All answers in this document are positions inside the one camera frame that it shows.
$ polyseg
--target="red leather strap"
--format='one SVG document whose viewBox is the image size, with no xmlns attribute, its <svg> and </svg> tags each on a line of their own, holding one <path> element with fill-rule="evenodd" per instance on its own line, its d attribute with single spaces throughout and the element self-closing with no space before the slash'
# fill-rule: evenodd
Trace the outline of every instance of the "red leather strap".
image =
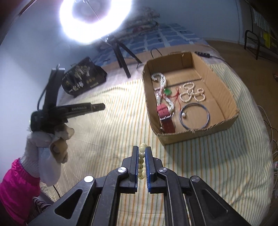
<svg viewBox="0 0 278 226">
<path fill-rule="evenodd" d="M 158 105 L 157 112 L 165 133 L 175 133 L 175 127 L 167 106 L 165 104 Z"/>
</svg>

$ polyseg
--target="tripod leg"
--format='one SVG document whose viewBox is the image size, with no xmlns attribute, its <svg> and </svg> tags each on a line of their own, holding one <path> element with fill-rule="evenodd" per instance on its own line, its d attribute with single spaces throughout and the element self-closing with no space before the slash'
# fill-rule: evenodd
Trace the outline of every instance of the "tripod leg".
<svg viewBox="0 0 278 226">
<path fill-rule="evenodd" d="M 125 44 L 123 44 L 122 42 L 120 42 L 120 41 L 118 41 L 118 40 L 117 40 L 116 42 L 117 42 L 118 45 L 121 46 L 125 51 L 127 51 L 127 53 L 128 53 L 129 55 L 131 55 L 138 63 L 142 63 L 141 60 L 139 60 L 138 57 L 135 56 L 135 54 L 134 54 L 133 52 L 131 52 L 131 50 L 130 50 L 129 48 L 126 47 Z"/>
<path fill-rule="evenodd" d="M 123 55 L 122 55 L 122 52 L 121 52 L 121 50 L 119 48 L 118 43 L 115 43 L 113 45 L 113 50 L 114 50 L 114 53 L 115 53 L 116 58 L 118 60 L 119 66 L 123 67 L 123 69 L 125 70 L 126 76 L 128 78 L 131 78 L 130 72 L 129 72 L 128 67 L 127 67 L 127 65 L 125 63 L 125 59 L 123 58 Z"/>
</svg>

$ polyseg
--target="hand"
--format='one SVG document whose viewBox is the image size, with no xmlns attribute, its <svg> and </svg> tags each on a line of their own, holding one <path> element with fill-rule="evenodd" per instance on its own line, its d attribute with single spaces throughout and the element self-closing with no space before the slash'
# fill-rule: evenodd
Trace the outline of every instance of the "hand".
<svg viewBox="0 0 278 226">
<path fill-rule="evenodd" d="M 20 163 L 33 177 L 40 177 L 38 148 L 49 148 L 59 163 L 65 163 L 68 160 L 68 146 L 65 140 L 72 137 L 74 129 L 62 124 L 54 130 L 54 135 L 45 132 L 33 132 L 27 137 L 25 152 L 20 158 Z"/>
</svg>

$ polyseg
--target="wooden floor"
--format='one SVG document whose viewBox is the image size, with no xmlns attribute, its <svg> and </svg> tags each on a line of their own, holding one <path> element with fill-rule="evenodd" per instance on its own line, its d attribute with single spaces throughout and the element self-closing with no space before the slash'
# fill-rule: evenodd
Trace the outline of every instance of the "wooden floor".
<svg viewBox="0 0 278 226">
<path fill-rule="evenodd" d="M 272 75 L 278 72 L 278 64 L 261 58 L 256 60 L 249 50 L 244 50 L 239 44 L 222 41 L 207 42 L 232 66 L 253 95 L 257 105 L 265 109 L 272 127 L 278 129 L 278 82 Z M 278 133 L 275 131 L 274 139 L 278 139 Z M 271 215 L 275 210 L 278 210 L 278 200 L 272 198 L 269 214 Z"/>
</svg>

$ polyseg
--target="blue bedding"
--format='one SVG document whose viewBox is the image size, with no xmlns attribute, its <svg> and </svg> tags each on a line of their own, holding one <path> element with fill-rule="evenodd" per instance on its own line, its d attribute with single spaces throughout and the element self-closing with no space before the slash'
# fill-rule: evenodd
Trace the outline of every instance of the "blue bedding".
<svg viewBox="0 0 278 226">
<path fill-rule="evenodd" d="M 150 51 L 152 48 L 163 48 L 175 45 L 207 44 L 205 40 L 179 24 L 161 24 L 159 27 L 146 31 L 130 39 L 122 41 L 134 54 Z M 123 57 L 131 57 L 120 47 Z M 94 64 L 104 66 L 117 61 L 111 47 L 100 50 L 97 57 L 92 59 Z"/>
</svg>

